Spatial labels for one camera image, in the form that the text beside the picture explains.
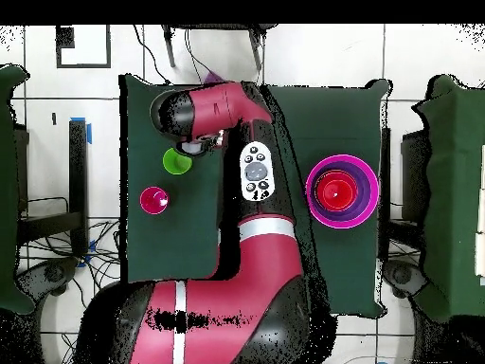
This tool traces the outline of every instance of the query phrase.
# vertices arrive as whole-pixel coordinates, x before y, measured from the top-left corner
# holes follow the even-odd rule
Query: button
[[[268,175],[268,170],[261,162],[253,162],[246,166],[244,173],[249,181],[260,181]]]

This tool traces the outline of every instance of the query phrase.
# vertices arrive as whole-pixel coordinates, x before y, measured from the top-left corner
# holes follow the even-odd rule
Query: metal bar
[[[73,228],[79,228],[82,220],[80,212],[58,213],[56,215],[24,219],[18,223],[17,244],[21,246],[34,240],[72,230]]]
[[[387,224],[390,219],[390,129],[385,128],[381,134],[381,200],[377,216],[377,258],[387,261],[389,237]]]
[[[80,216],[79,224],[69,228],[76,257],[88,250],[86,146],[85,121],[69,121],[69,212]]]
[[[28,132],[25,128],[15,130],[17,145],[17,174],[19,183],[19,212],[27,210],[27,145]]]
[[[168,25],[162,25],[163,36],[165,38],[165,45],[167,46],[167,53],[169,53],[169,61],[171,62],[171,68],[175,68],[175,59],[173,58],[173,47],[171,45],[171,27]]]
[[[259,34],[257,34],[253,29],[249,29],[249,41],[251,42],[251,48],[253,49],[254,61],[256,63],[256,68],[258,69],[258,71],[260,71],[261,60],[260,53],[258,52],[258,44],[260,41],[258,38]]]
[[[389,221],[387,224],[387,236],[402,245],[410,246],[417,250],[424,250],[424,233],[420,227],[404,222]]]

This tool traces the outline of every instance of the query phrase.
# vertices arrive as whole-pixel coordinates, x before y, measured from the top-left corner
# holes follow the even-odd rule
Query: wheel
[[[392,288],[392,294],[398,299],[405,299],[407,297],[407,294],[405,292],[396,287]]]
[[[58,296],[62,295],[66,290],[67,290],[67,283],[63,284],[57,289],[54,289],[52,292],[50,292],[50,294],[57,298]]]

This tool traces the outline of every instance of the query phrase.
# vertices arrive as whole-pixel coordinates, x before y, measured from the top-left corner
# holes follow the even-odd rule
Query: white stripe
[[[290,221],[282,218],[256,218],[239,226],[240,242],[260,234],[284,234],[295,239]]]
[[[175,282],[175,313],[187,312],[186,284],[183,281]],[[184,364],[186,348],[186,334],[177,334],[173,331],[173,364]]]

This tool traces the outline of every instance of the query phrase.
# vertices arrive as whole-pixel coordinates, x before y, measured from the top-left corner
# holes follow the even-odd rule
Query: chair leg
[[[260,35],[253,29],[249,29],[249,41],[251,41],[251,48],[253,49],[254,61],[256,63],[256,69],[261,70],[260,53],[258,52],[258,45],[260,44]]]
[[[28,131],[25,128],[15,130],[17,142],[19,212],[27,209],[27,145]]]
[[[167,53],[169,53],[171,68],[175,68],[175,59],[173,58],[173,47],[171,46],[171,27],[168,25],[162,25],[162,29],[163,29],[163,36],[165,38],[165,45],[167,46]]]

